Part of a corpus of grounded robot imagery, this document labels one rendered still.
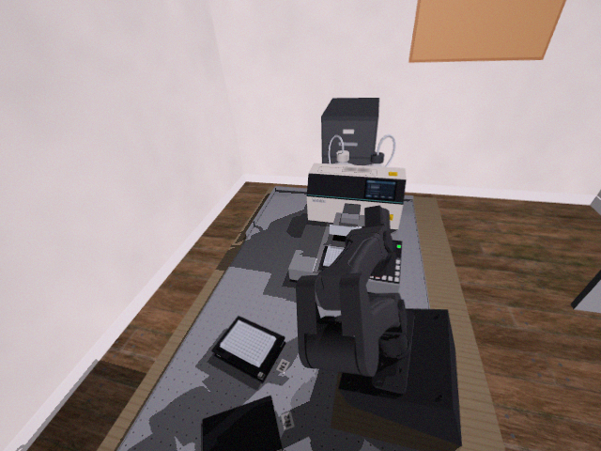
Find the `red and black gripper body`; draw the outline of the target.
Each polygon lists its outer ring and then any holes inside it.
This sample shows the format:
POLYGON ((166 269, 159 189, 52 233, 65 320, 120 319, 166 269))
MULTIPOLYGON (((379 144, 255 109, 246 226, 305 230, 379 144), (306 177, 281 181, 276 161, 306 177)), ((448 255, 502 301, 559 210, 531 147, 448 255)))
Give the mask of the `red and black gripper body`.
POLYGON ((375 267, 371 276, 375 276, 375 277, 382 277, 383 275, 386 276, 395 276, 395 267, 396 267, 396 252, 392 253, 392 258, 389 261, 389 263, 380 266, 380 267, 375 267), (386 266, 387 265, 387 266, 386 266))

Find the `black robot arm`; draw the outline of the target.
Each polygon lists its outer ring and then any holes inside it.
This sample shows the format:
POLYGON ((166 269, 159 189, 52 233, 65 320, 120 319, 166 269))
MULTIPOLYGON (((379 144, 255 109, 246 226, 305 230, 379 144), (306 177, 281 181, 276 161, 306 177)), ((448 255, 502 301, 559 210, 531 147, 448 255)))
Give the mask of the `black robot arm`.
POLYGON ((373 269, 392 257, 390 212, 380 205, 364 208, 364 224, 347 234, 345 249, 328 268, 297 281, 300 361, 307 368, 372 377, 375 388, 404 394, 415 315, 399 293, 367 292, 373 269), (341 315, 320 318, 316 295, 323 309, 341 315))

